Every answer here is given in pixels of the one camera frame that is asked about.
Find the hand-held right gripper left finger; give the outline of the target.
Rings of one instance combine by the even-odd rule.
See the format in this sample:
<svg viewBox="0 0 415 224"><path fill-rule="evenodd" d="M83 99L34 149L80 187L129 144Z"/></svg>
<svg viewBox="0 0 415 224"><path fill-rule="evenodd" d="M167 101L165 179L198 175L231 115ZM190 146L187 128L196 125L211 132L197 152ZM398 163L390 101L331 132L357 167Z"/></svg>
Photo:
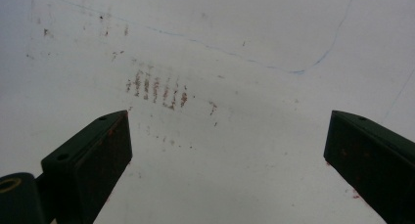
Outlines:
<svg viewBox="0 0 415 224"><path fill-rule="evenodd" d="M132 159L128 111L88 124L41 160L59 224L93 224Z"/></svg>

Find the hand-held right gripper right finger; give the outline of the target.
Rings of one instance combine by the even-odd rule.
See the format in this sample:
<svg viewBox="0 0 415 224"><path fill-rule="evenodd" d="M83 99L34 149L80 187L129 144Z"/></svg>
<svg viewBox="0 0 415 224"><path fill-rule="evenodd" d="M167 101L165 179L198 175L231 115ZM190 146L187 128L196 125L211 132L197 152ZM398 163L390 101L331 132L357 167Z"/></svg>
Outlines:
<svg viewBox="0 0 415 224"><path fill-rule="evenodd" d="M415 224L415 143L360 115L333 111L325 160L388 224Z"/></svg>

